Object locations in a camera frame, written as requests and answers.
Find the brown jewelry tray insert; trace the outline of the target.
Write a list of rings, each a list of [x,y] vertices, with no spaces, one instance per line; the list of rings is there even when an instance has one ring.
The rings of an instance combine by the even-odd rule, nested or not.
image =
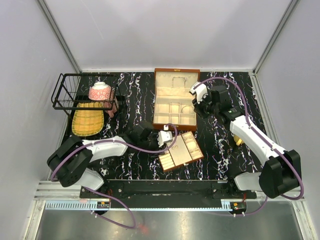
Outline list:
[[[159,162],[163,171],[168,172],[203,158],[204,154],[194,134],[188,131],[179,134],[175,144],[169,150],[159,155]]]

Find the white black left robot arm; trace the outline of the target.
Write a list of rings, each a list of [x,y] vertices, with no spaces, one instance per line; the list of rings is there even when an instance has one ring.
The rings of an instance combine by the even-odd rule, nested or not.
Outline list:
[[[108,186],[90,163],[108,157],[120,157],[130,145],[147,150],[159,151],[164,147],[163,138],[152,125],[136,125],[112,138],[85,140],[70,136],[47,160],[52,174],[50,180],[60,182],[62,187],[79,185],[90,188],[97,198],[108,193]]]

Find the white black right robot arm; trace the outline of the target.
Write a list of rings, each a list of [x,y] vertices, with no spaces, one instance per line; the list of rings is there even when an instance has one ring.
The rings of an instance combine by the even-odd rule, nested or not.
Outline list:
[[[245,191],[261,191],[274,199],[300,186],[300,155],[276,144],[246,117],[244,110],[233,106],[225,86],[208,88],[195,83],[189,92],[195,97],[194,111],[201,118],[214,116],[229,129],[236,144],[246,144],[262,164],[260,172],[243,172],[233,177],[227,185],[230,197],[236,199]]]

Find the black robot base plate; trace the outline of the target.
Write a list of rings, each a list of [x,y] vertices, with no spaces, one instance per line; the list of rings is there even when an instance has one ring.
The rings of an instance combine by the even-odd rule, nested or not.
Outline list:
[[[226,209],[223,201],[255,200],[251,190],[237,191],[226,180],[106,180],[97,190],[131,209]]]

